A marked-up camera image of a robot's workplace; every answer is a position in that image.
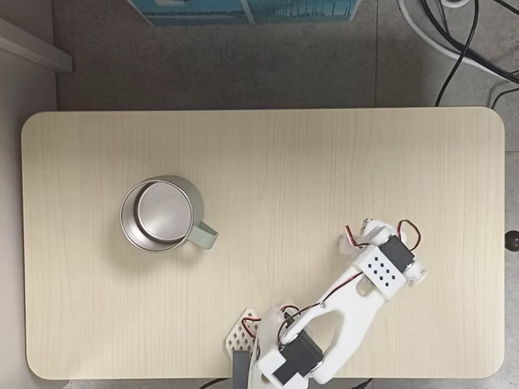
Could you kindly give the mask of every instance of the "light wood surface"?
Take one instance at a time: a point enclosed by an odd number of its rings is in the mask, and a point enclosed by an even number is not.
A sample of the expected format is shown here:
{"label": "light wood surface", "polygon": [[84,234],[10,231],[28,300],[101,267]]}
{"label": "light wood surface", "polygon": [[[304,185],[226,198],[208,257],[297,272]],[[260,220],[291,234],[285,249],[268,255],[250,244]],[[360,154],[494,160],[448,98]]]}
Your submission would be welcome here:
{"label": "light wood surface", "polygon": [[[429,275],[383,307],[340,377],[479,378],[502,363],[504,127],[489,109],[43,113],[22,144],[41,377],[229,376],[242,311],[315,301],[347,267],[344,225],[366,217],[411,219]],[[126,241],[124,195],[160,174],[197,186],[212,250]],[[322,346],[329,323],[313,327]]]}

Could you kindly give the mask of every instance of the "light green handle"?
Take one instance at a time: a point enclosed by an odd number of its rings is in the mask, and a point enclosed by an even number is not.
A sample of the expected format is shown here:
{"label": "light green handle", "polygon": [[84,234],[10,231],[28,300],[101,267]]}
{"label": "light green handle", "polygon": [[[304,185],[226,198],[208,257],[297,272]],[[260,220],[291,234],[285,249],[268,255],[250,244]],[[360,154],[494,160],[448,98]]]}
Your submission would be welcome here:
{"label": "light green handle", "polygon": [[200,221],[200,225],[193,225],[193,229],[187,237],[187,240],[195,243],[197,246],[209,250],[212,245],[214,245],[217,237],[218,233],[214,229],[209,227],[203,221]]}

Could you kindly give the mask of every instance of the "tiled floor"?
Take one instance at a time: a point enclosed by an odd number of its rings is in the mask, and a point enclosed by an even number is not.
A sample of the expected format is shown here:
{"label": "tiled floor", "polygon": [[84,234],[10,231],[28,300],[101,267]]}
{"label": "tiled floor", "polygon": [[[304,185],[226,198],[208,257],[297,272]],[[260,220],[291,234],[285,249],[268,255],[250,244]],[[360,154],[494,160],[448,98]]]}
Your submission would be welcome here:
{"label": "tiled floor", "polygon": [[[505,69],[519,69],[519,19],[492,0],[480,2],[474,47]],[[519,0],[508,2],[519,6]],[[418,0],[406,3],[417,23],[433,32]],[[448,10],[460,41],[470,28],[472,7]],[[62,110],[429,106],[453,65],[414,35],[396,0],[362,0],[349,24],[205,28],[150,28],[125,0],[54,0],[54,25],[55,44],[75,58],[75,73],[58,76]],[[506,88],[462,66],[443,104],[488,105]],[[497,107],[507,131],[507,229],[519,229],[518,106],[519,93]],[[372,388],[519,387],[517,254],[507,253],[506,270],[506,357],[497,374],[482,380],[377,379]],[[202,382],[83,381],[67,388],[196,389]],[[333,380],[324,388],[359,382]]]}

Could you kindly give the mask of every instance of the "metal mug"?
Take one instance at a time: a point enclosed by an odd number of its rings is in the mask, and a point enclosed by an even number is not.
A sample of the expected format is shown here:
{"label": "metal mug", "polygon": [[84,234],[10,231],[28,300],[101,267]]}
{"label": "metal mug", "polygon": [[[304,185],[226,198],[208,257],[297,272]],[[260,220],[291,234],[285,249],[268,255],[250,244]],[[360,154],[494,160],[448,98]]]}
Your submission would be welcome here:
{"label": "metal mug", "polygon": [[152,177],[128,192],[121,205],[122,231],[141,250],[160,253],[190,241],[210,249],[218,233],[206,225],[204,203],[188,180]]}

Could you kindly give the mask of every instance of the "white cable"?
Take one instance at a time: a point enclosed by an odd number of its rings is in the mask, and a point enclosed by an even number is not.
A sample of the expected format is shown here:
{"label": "white cable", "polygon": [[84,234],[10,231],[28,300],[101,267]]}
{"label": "white cable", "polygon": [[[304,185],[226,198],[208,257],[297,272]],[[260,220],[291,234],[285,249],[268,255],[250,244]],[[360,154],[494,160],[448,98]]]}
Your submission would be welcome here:
{"label": "white cable", "polygon": [[[400,8],[400,12],[404,16],[404,19],[407,22],[407,24],[409,25],[409,27],[411,27],[413,29],[413,31],[416,32],[417,35],[420,36],[430,47],[440,51],[443,55],[446,55],[447,57],[452,58],[454,60],[457,60],[460,57],[459,53],[456,53],[455,51],[452,51],[452,50],[446,48],[445,46],[442,46],[440,43],[438,43],[437,41],[432,39],[423,30],[420,29],[420,27],[414,22],[414,20],[411,18],[411,15],[407,11],[407,7],[405,6],[405,0],[397,0],[397,2],[398,2],[398,7]],[[494,73],[493,71],[487,69],[485,66],[477,63],[475,60],[473,60],[471,58],[464,57],[462,61],[463,61],[463,63],[465,63],[467,65],[471,65],[471,66],[477,67],[478,69],[480,69],[482,71],[486,71],[487,73],[494,75],[495,77],[499,77],[500,79],[505,79],[505,78],[501,77],[500,75]]]}
{"label": "white cable", "polygon": [[460,8],[461,6],[465,6],[469,3],[470,0],[441,0],[441,3],[447,8]]}

